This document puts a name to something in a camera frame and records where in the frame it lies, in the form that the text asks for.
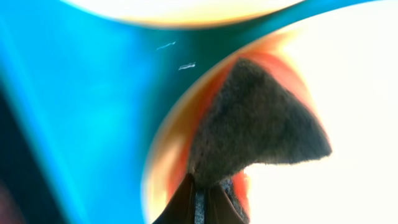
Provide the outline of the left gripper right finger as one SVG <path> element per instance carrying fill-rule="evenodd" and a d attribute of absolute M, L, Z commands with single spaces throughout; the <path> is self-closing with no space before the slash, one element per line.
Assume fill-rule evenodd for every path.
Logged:
<path fill-rule="evenodd" d="M 232 184 L 229 187 L 232 200 L 221 185 L 205 190 L 204 224 L 248 224 L 248 198 L 245 187 Z"/>

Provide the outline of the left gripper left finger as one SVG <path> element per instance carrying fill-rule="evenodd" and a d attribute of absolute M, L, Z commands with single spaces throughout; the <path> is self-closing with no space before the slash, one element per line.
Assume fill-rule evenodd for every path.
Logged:
<path fill-rule="evenodd" d="M 195 179 L 186 174 L 163 212 L 152 224 L 194 224 Z"/>

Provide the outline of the orange green scrub sponge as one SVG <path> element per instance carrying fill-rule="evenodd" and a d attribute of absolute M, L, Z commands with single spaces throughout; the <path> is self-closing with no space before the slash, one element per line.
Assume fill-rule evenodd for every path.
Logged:
<path fill-rule="evenodd" d="M 332 149 L 303 95 L 248 58 L 239 58 L 210 86 L 172 171 L 173 197 L 186 174 L 195 179 L 195 222 L 205 220 L 205 190 L 246 187 L 245 168 L 320 160 Z"/>

